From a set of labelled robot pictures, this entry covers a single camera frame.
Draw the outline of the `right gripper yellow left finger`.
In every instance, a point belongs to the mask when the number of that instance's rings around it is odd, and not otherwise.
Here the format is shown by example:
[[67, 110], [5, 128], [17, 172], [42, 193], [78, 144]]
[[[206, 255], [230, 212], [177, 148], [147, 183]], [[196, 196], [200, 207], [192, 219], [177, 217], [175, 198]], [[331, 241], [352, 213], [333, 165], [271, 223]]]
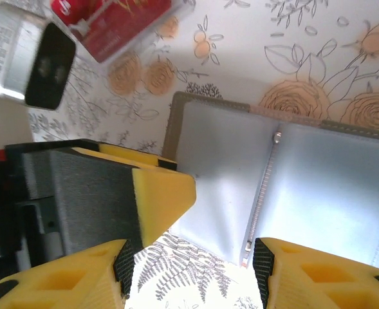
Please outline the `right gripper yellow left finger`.
[[0, 308], [123, 308], [134, 252], [115, 240], [0, 280]]

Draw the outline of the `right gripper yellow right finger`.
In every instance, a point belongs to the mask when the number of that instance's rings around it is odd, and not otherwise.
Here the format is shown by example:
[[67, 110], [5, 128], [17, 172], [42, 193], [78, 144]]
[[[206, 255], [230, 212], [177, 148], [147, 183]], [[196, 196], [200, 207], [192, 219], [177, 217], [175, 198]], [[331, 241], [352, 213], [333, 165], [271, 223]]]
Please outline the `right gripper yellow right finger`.
[[379, 268], [275, 238], [252, 266], [264, 308], [379, 308]]

